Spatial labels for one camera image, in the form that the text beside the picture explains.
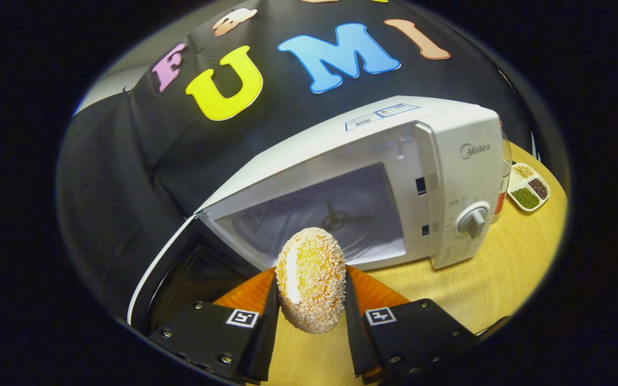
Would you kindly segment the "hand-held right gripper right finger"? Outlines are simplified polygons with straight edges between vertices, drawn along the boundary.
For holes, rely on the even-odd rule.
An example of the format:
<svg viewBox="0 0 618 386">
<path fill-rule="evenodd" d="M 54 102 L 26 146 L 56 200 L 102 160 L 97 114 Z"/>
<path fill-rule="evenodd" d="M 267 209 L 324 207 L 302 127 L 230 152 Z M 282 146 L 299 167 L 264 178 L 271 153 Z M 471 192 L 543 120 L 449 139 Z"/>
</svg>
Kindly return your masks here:
<svg viewBox="0 0 618 386">
<path fill-rule="evenodd" d="M 364 384 L 403 384 L 478 343 L 434 301 L 409 301 L 361 270 L 346 270 L 348 343 Z"/>
</svg>

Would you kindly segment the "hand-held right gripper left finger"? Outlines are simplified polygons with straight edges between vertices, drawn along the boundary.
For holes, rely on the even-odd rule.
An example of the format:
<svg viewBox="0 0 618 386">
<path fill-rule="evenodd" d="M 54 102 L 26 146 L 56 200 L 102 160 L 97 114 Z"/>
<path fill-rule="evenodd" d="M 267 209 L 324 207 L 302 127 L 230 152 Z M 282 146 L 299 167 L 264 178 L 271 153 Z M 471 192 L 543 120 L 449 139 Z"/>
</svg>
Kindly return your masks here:
<svg viewBox="0 0 618 386">
<path fill-rule="evenodd" d="M 275 268 L 214 302 L 194 301 L 155 328 L 150 340 L 233 383 L 267 381 L 279 315 Z"/>
</svg>

